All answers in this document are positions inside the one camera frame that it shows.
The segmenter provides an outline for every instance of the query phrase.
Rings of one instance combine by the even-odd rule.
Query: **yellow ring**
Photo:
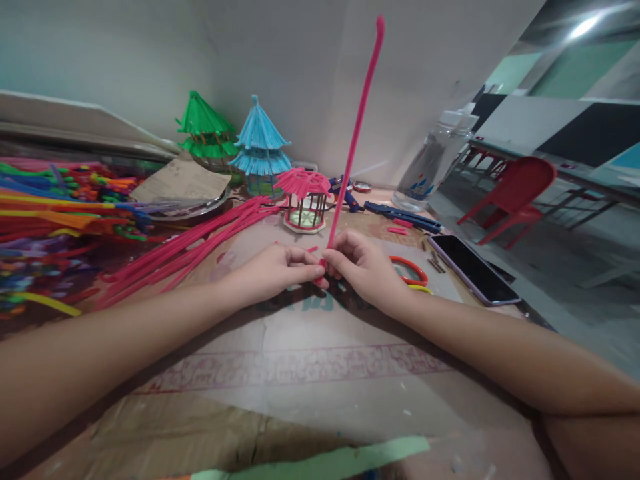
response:
[[[429,290],[426,287],[423,287],[422,285],[410,285],[409,288],[412,288],[414,290],[419,290],[419,291],[425,291],[433,295],[433,292],[431,290]]]

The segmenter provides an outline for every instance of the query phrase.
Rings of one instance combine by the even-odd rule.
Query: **white wall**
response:
[[[317,162],[331,176],[344,170],[375,18],[384,14],[387,36],[353,169],[388,160],[363,179],[393,185],[428,126],[445,108],[471,100],[544,2],[350,0],[302,7],[280,0],[285,6],[277,9],[273,2],[223,3],[212,7],[209,20],[212,31],[235,33],[214,33],[219,58],[234,63],[229,71],[217,70],[216,106],[224,105],[221,110],[241,126],[250,94],[258,94],[293,142],[287,152]],[[244,20],[239,28],[236,19]]]
[[[215,51],[194,0],[3,2],[0,89],[97,103],[182,139],[189,90],[213,92]]]
[[[363,179],[393,185],[427,128],[474,96],[543,3],[22,0],[0,17],[0,88],[98,103],[172,139],[188,90],[238,128],[256,93],[293,142],[287,153],[334,176],[382,13],[354,170],[388,161]]]
[[[590,105],[582,100],[508,95],[477,134],[536,149]]]

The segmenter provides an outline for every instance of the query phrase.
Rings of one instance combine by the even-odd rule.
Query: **red plastic chair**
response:
[[[526,223],[524,230],[506,246],[507,250],[510,250],[531,230],[533,224],[542,218],[542,212],[532,206],[531,202],[553,183],[556,175],[557,172],[552,164],[536,157],[523,157],[512,162],[504,172],[502,180],[485,198],[458,220],[458,225],[487,205],[495,205],[496,210],[482,224],[482,228],[488,229],[501,220],[504,222],[480,240],[478,245],[484,245],[493,240],[516,223]]]

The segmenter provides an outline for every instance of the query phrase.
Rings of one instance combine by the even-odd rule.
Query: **cardboard sheet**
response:
[[[230,175],[211,172],[194,160],[176,157],[131,192],[140,202],[168,199],[216,199],[222,195]]]
[[[201,265],[187,283],[218,280],[276,240],[304,248],[326,244],[328,229],[296,235],[273,225],[278,222],[272,217],[244,231],[215,259],[217,268]],[[435,292],[459,301],[449,276],[432,270],[421,249],[381,244],[422,267]],[[422,337],[352,291],[334,287],[325,295],[305,285],[239,312],[231,323],[233,329],[224,328],[135,394],[197,392],[363,442],[489,425],[528,428]]]
[[[267,218],[225,242],[179,288],[222,279],[275,240],[326,244],[328,230],[294,235],[281,222]],[[380,239],[388,253],[422,267],[434,291],[479,306],[456,278],[431,270],[417,231],[401,237],[386,231],[390,225],[379,215],[342,215],[340,228]],[[430,452],[383,478],[551,478],[518,410],[464,365],[342,289],[324,296],[307,285],[239,312],[133,382],[131,394],[29,479],[238,471],[406,435],[428,438]]]

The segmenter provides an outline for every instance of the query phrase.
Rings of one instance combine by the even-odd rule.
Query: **blue pagoda model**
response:
[[[280,148],[291,142],[284,140],[273,126],[258,103],[258,96],[252,95],[251,98],[253,106],[238,135],[238,142],[234,143],[236,147],[242,146],[242,149],[229,164],[245,173],[250,195],[278,198],[283,192],[273,187],[277,182],[275,177],[291,170],[291,159]]]

